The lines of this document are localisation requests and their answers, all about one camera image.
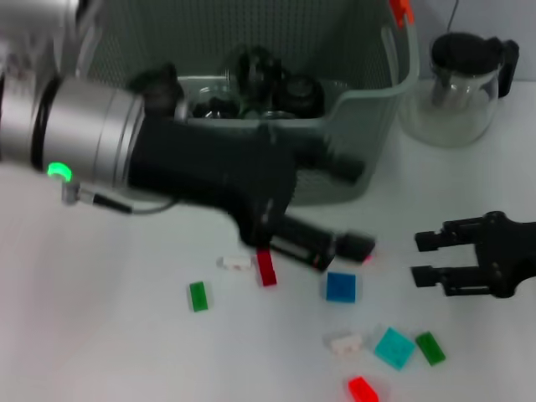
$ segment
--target white table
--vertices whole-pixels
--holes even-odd
[[[459,150],[428,147],[395,125],[368,193],[294,212],[377,235],[353,306],[321,298],[321,278],[275,257],[279,284],[216,267],[247,252],[231,220],[182,207],[150,218],[59,203],[58,185],[0,168],[0,400],[9,402],[348,401],[364,375],[382,402],[525,402],[536,384],[536,284],[508,300],[417,289],[409,267],[470,265],[470,247],[419,254],[414,233],[492,210],[536,221],[536,84],[517,84],[492,128]],[[207,281],[208,312],[187,286]],[[402,372],[370,351],[339,359],[324,342],[368,345],[394,326],[432,331],[447,361],[417,351]]]

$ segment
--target green lego brick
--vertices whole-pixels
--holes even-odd
[[[209,309],[203,282],[196,282],[190,285],[190,296],[192,297],[192,306],[195,312]]]
[[[445,354],[435,340],[436,339],[430,332],[422,333],[415,340],[430,366],[435,366],[446,360]]]

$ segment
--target plastic basket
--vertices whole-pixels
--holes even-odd
[[[113,0],[89,77],[124,86],[168,61],[195,90],[219,80],[240,45],[260,45],[292,71],[327,83],[327,114],[271,121],[293,134],[326,137],[335,152],[365,162],[353,187],[325,173],[300,173],[295,202],[356,198],[368,187],[400,96],[417,80],[419,56],[407,0]],[[258,121],[192,119],[222,130],[255,129]]]

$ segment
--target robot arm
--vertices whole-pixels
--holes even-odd
[[[333,234],[286,216],[298,163],[307,162],[347,181],[353,179],[348,170],[359,174],[359,167],[346,169],[351,163],[327,155],[318,140],[296,142],[271,126],[237,136],[146,116],[141,97],[73,77],[77,64],[58,61],[55,41],[65,39],[64,44],[72,46],[62,49],[80,52],[80,36],[89,32],[87,21],[95,20],[98,6],[75,0],[0,1],[0,15],[11,12],[13,18],[27,18],[34,32],[49,33],[42,37],[38,53],[24,47],[31,38],[16,32],[16,27],[13,37],[18,39],[4,41],[3,162],[39,173],[60,162],[70,168],[76,183],[134,188],[221,209],[236,221],[247,245],[271,247],[320,271],[337,255],[365,260],[373,240]],[[46,18],[36,16],[38,10]],[[62,15],[68,16],[67,21],[57,23]],[[3,23],[0,26],[10,26],[0,17]],[[21,64],[28,55],[32,62]],[[74,59],[72,54],[63,56]],[[92,202],[129,212],[103,197]]]

